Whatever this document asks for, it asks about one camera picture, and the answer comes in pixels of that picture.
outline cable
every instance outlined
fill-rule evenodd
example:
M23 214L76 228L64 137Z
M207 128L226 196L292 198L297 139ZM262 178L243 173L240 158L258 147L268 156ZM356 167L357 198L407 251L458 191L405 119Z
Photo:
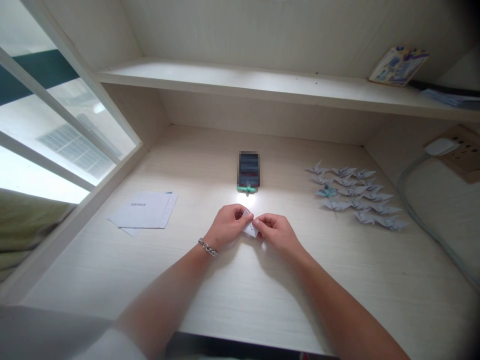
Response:
M407 196L405 194L405 185L407 184L407 179L412 171L425 160L430 159L431 156L428 154L423 154L420 158L412 162L409 166L406 167L405 170L401 173L400 177L398 178L398 183L396 185L398 195L400 196L400 200L405 207L408 214L415 220L415 222L428 234L430 235L446 252L448 257L454 262L454 264L458 267L460 272L466 279L473 284L475 290L480 292L480 280L470 271L470 269L464 264L464 262L459 258L459 256L455 253L455 251L448 245L445 240L443 240L438 234L436 234L431 228L429 228L418 216L415 210L410 205Z

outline electrical socket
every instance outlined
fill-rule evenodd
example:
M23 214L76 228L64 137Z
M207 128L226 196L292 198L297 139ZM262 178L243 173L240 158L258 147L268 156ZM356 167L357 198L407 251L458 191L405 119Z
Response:
M450 139L459 146L437 158L468 184L480 182L480 135L468 127L456 125L433 138L423 147L441 138Z

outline glass pane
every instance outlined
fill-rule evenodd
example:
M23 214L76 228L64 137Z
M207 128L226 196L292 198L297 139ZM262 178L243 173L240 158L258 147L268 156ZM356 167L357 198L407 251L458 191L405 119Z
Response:
M0 1L0 46L11 57L17 57L16 61L119 159L123 159L134 149L136 143L124 132L85 82L77 77L75 70L57 51L57 47L20 0ZM68 133L68 130L63 128L60 132ZM56 152L58 149L53 145L55 142L52 142L52 138L56 137L62 135L55 133L41 142L47 147L52 145L53 147L49 148ZM78 156L76 151L80 148L78 140L63 151L62 156L72 161L72 157ZM96 164L91 164L94 159L89 155L73 162L84 170L92 167L93 177L101 179L107 165L98 157L101 156L97 154L95 157L98 161Z
M94 185L115 167L36 95L0 106L0 131Z
M11 57L57 48L20 0L0 1L0 47Z
M89 192L0 146L0 188L67 203L80 203Z
M81 78L54 86L48 92L119 159L134 149L134 142Z

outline bracelet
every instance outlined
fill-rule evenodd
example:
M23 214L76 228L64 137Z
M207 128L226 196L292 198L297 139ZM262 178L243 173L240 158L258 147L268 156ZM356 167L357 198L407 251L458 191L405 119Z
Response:
M219 252L217 250L213 250L208 244L204 243L203 237L198 239L198 243L205 249L207 253L209 253L213 257L216 257L219 255Z

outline shelf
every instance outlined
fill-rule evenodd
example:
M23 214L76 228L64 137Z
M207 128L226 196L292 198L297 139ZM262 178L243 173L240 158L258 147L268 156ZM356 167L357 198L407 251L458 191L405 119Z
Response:
M456 109L423 97L411 87L366 79L142 57L97 73L103 83L331 108L480 122L480 111Z

